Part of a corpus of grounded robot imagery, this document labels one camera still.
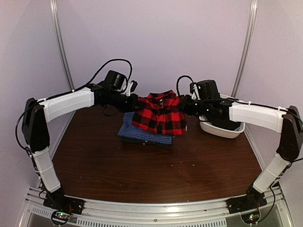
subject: white arm segment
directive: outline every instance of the white arm segment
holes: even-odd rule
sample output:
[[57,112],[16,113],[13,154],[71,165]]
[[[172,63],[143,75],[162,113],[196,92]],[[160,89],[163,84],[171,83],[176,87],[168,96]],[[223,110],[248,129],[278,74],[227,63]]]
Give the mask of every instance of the white arm segment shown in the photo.
[[36,151],[33,157],[46,189],[50,193],[58,190],[61,185],[53,168],[51,157],[49,156],[49,148],[47,147],[44,150]]
[[[53,98],[40,103],[44,105],[44,114],[46,122],[67,114],[69,112],[79,110],[85,107],[94,105],[94,93],[87,87],[57,98]],[[53,163],[49,155],[49,148],[36,151],[33,158],[37,165],[38,173],[40,174],[46,189],[52,193],[58,190],[61,185],[53,168]]]
[[282,159],[279,154],[276,154],[266,169],[255,180],[253,187],[259,193],[265,192],[289,164],[290,162]]
[[91,92],[89,88],[85,87],[79,91],[46,100],[40,104],[44,105],[46,123],[49,123],[61,115],[93,106],[94,93]]
[[245,122],[281,133],[283,117],[286,112],[255,105],[233,103],[229,107],[229,119],[233,122]]

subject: wood grain surface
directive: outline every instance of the wood grain surface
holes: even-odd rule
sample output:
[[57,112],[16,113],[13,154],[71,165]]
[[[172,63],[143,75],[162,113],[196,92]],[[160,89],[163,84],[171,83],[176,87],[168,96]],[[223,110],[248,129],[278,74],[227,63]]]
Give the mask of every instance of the wood grain surface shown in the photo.
[[187,135],[161,148],[122,143],[122,113],[106,117],[99,106],[78,110],[53,159],[66,194],[148,203],[244,194],[261,172],[244,133],[225,139],[203,132],[195,117],[187,122]]

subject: vertical metal post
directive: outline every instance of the vertical metal post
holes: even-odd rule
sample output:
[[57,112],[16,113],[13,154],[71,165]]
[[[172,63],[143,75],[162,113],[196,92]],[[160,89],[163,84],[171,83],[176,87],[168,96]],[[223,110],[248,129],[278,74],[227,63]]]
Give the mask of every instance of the vertical metal post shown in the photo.
[[58,48],[59,48],[59,53],[60,53],[63,70],[64,70],[64,73],[66,76],[68,87],[70,90],[73,90],[73,89],[75,89],[75,87],[74,87],[73,81],[71,79],[71,73],[70,73],[68,63],[67,63],[65,49],[64,49],[64,45],[63,45],[63,39],[62,39],[58,10],[57,10],[57,1],[50,0],[50,4],[51,4],[53,24],[54,24],[54,28],[55,28],[55,33],[56,33],[56,38],[57,38],[57,43],[58,43]]
[[238,74],[237,74],[236,81],[235,81],[235,84],[234,84],[233,90],[232,90],[232,97],[235,97],[237,95],[239,86],[240,86],[240,82],[241,82],[241,79],[242,79],[242,76],[244,73],[245,64],[247,61],[249,48],[250,48],[252,36],[254,33],[254,29],[255,29],[255,23],[256,23],[256,18],[257,18],[257,4],[258,4],[258,0],[251,0],[250,16],[248,19],[245,43],[244,43],[244,47],[243,47],[243,52],[242,52],[239,69],[238,69]]

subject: white panel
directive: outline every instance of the white panel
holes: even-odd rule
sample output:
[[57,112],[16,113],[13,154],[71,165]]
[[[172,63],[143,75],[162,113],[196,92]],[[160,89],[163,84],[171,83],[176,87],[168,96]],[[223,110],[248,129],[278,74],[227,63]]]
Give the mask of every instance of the white panel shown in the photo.
[[[26,100],[68,90],[62,70],[49,1],[2,1],[0,7],[0,220],[16,226],[29,185],[37,176],[14,135]],[[52,144],[68,116],[50,123]]]
[[[258,1],[256,28],[239,98],[274,106],[295,105],[303,115],[302,24],[301,0]],[[268,164],[278,147],[279,135],[257,126],[249,129]],[[281,179],[296,227],[303,222],[302,172],[303,162],[295,163]]]
[[[176,91],[177,78],[215,79],[230,95],[240,63],[250,0],[64,0],[58,12],[76,87],[111,58],[134,67],[136,92]],[[126,63],[109,69],[128,74]],[[189,93],[189,81],[180,91]]]

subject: black mounting base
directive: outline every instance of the black mounting base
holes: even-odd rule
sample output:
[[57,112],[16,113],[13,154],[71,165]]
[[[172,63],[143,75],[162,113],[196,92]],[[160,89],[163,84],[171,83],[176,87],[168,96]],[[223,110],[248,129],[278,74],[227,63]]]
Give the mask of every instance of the black mounting base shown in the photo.
[[267,204],[266,199],[262,197],[258,200],[258,202],[252,202],[248,199],[247,195],[236,197],[236,198],[230,198],[226,201],[228,206],[228,211],[230,214],[238,213],[238,212],[244,212],[248,210],[253,210],[261,206],[265,206]]
[[45,197],[45,200],[43,202],[43,205],[46,207],[50,207],[52,209],[61,210],[64,213],[70,213],[73,214],[82,214],[83,206],[84,206],[84,200],[81,199],[75,199],[71,197],[63,197],[63,206],[60,208],[58,207],[53,200],[48,196],[48,194]]

